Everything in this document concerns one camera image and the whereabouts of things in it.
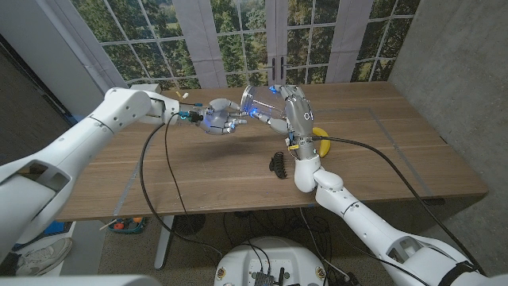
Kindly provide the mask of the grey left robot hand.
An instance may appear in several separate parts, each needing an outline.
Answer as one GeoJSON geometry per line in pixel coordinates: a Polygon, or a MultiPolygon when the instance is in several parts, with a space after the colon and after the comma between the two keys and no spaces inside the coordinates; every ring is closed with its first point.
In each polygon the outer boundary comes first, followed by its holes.
{"type": "Polygon", "coordinates": [[[239,125],[247,123],[247,113],[229,99],[214,99],[199,114],[202,120],[197,126],[213,135],[234,133],[239,125]]]}

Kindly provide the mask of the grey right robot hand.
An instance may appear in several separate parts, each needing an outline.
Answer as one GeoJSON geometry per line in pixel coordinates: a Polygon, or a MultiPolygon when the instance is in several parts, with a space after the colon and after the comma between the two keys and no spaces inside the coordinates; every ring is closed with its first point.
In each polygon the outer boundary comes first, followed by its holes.
{"type": "Polygon", "coordinates": [[[296,85],[248,86],[242,98],[243,110],[268,124],[275,132],[308,137],[314,127],[310,101],[296,85]]]}

